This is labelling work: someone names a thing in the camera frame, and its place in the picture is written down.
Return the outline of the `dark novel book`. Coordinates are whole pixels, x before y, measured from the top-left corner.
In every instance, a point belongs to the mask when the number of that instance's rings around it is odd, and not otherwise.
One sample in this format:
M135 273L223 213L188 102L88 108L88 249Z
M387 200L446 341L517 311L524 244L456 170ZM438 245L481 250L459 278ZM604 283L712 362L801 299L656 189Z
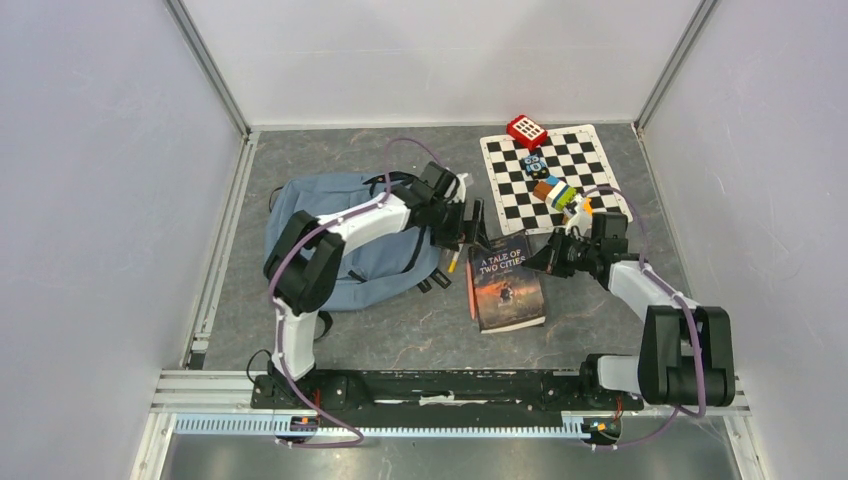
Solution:
M532 255L527 235L495 239L492 249L472 248L478 327L483 334L505 333L545 323L546 307L538 273L521 263Z

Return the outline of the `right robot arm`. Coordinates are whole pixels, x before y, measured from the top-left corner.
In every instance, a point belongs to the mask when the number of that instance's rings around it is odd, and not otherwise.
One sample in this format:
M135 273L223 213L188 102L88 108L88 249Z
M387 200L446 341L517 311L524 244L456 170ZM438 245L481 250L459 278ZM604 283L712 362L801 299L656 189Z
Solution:
M686 297L647 260L630 252L628 226L622 213L596 214L588 236L557 228L544 247L522 263L559 278L586 273L642 322L637 354L591 354L581 364L580 400L602 408L621 392L690 415L730 405L736 375L728 312Z

